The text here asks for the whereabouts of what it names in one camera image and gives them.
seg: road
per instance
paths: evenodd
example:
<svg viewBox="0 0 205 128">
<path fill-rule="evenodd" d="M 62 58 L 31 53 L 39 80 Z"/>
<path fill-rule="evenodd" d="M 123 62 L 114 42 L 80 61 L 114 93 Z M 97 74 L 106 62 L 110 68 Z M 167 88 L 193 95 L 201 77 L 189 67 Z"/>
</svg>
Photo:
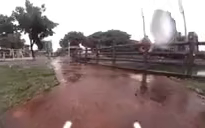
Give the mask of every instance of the road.
<svg viewBox="0 0 205 128">
<path fill-rule="evenodd" d="M 9 110 L 4 128 L 205 128 L 205 101 L 162 76 L 55 61 L 61 85 Z"/>
</svg>

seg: sky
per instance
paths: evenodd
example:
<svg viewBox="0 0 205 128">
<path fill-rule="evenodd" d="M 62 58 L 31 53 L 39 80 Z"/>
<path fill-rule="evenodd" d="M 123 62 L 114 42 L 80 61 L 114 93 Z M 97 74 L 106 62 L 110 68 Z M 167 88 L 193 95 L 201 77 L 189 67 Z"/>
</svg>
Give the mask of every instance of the sky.
<svg viewBox="0 0 205 128">
<path fill-rule="evenodd" d="M 80 31 L 88 36 L 96 31 L 118 29 L 132 35 L 132 39 L 143 37 L 141 8 L 143 8 L 146 33 L 149 37 L 150 22 L 154 10 L 171 12 L 177 30 L 184 33 L 178 0 L 30 0 L 34 5 L 46 5 L 45 15 L 59 23 L 52 40 L 53 49 L 59 48 L 59 40 L 69 31 Z M 195 31 L 200 41 L 205 41 L 205 0 L 182 0 L 187 30 Z M 24 6 L 25 0 L 0 0 L 0 14 L 10 15 L 16 6 Z"/>
</svg>

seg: tree trunk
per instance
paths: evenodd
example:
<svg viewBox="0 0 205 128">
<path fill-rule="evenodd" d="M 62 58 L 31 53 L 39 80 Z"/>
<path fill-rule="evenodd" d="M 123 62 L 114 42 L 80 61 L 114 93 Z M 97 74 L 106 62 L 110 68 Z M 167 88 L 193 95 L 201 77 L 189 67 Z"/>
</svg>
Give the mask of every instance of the tree trunk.
<svg viewBox="0 0 205 128">
<path fill-rule="evenodd" d="M 33 59 L 35 59 L 35 54 L 34 54 L 33 46 L 34 46 L 34 44 L 31 42 L 31 44 L 30 44 L 31 55 L 32 55 Z"/>
<path fill-rule="evenodd" d="M 30 40 L 30 51 L 31 51 L 31 55 L 33 57 L 33 59 L 35 59 L 35 54 L 34 54 L 34 50 L 33 50 L 33 46 L 34 46 L 34 43 L 32 42 L 32 38 L 31 38 L 31 35 L 29 34 L 29 40 Z"/>
</svg>

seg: green grass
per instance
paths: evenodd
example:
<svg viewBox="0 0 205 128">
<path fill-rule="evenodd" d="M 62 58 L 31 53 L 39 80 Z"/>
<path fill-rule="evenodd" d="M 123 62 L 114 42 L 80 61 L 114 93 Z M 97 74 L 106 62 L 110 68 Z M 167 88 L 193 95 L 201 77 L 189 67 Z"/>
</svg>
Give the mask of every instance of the green grass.
<svg viewBox="0 0 205 128">
<path fill-rule="evenodd" d="M 53 69 L 0 66 L 0 114 L 58 85 Z"/>
<path fill-rule="evenodd" d="M 174 81 L 181 82 L 187 88 L 205 96 L 205 82 L 204 81 L 197 81 L 197 80 L 177 80 L 173 79 Z"/>
</svg>

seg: lamp post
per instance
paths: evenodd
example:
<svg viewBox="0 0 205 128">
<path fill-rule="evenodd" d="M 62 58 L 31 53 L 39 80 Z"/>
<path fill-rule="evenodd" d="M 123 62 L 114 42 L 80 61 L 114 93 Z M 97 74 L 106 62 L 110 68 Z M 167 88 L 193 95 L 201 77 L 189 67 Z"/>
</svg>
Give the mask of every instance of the lamp post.
<svg viewBox="0 0 205 128">
<path fill-rule="evenodd" d="M 187 25 L 186 25 L 186 19 L 185 19 L 184 8 L 183 8 L 183 5 L 182 5 L 182 0 L 178 0 L 178 4 L 179 4 L 180 13 L 182 14 L 183 21 L 184 21 L 185 41 L 188 41 L 188 39 L 187 39 Z"/>
<path fill-rule="evenodd" d="M 70 41 L 68 42 L 68 60 L 70 62 Z"/>
</svg>

